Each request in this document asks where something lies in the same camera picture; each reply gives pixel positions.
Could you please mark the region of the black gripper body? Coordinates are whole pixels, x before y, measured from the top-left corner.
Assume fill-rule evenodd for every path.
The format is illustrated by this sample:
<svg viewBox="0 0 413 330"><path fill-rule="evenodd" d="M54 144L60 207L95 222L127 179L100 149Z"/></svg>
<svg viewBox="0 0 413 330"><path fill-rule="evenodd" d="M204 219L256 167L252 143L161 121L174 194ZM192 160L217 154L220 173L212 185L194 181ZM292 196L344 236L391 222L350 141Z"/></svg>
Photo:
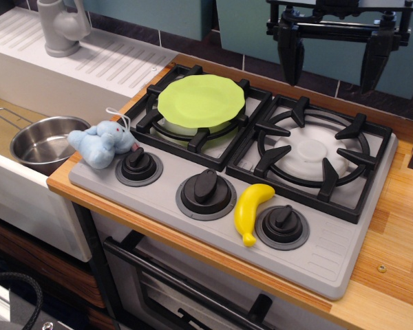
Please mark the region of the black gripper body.
<svg viewBox="0 0 413 330"><path fill-rule="evenodd" d="M299 37L406 46L413 1L269 1L266 33L286 25Z"/></svg>

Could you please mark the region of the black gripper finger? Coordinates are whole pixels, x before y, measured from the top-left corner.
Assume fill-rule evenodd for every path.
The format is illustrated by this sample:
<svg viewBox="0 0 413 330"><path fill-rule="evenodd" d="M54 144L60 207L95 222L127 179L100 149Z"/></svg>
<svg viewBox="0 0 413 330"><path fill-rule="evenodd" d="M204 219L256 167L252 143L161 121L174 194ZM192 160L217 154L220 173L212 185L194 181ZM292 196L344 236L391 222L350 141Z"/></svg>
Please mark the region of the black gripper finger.
<svg viewBox="0 0 413 330"><path fill-rule="evenodd" d="M361 66L361 93L376 88L393 49L393 31L375 31L366 43Z"/></svg>
<svg viewBox="0 0 413 330"><path fill-rule="evenodd" d="M295 86L304 63L304 44L297 25L281 24L277 34L277 49L285 81Z"/></svg>

